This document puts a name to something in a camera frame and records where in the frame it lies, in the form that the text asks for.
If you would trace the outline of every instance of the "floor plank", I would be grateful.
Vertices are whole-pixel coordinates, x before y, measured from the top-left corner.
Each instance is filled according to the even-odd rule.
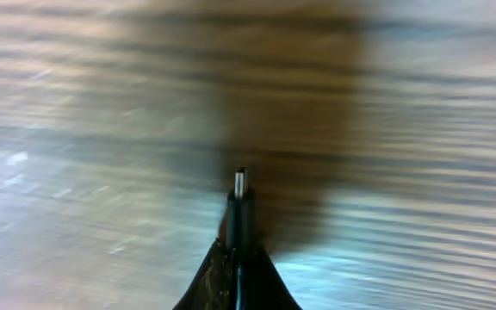
[[[496,2],[0,0],[0,309],[172,308],[238,165],[304,309],[496,309]]]

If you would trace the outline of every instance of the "metal tip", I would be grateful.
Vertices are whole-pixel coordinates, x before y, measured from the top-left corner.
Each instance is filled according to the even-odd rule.
[[[234,174],[234,196],[237,199],[245,195],[246,188],[248,187],[248,174],[246,168],[242,167]]]

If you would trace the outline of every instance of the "black object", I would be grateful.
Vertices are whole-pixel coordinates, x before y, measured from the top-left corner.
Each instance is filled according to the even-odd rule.
[[[225,240],[214,241],[174,310],[301,310],[257,241],[254,201],[241,168],[227,197]]]

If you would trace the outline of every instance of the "wooden floor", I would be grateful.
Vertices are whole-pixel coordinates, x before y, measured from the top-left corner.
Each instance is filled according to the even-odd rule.
[[[0,310],[171,309],[251,169],[306,310],[496,310],[496,1],[0,0]]]

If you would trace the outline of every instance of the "hardwood surface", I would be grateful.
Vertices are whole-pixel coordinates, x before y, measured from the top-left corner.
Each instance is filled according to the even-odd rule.
[[[170,309],[237,165],[304,309],[496,310],[496,1],[0,0],[0,309]]]

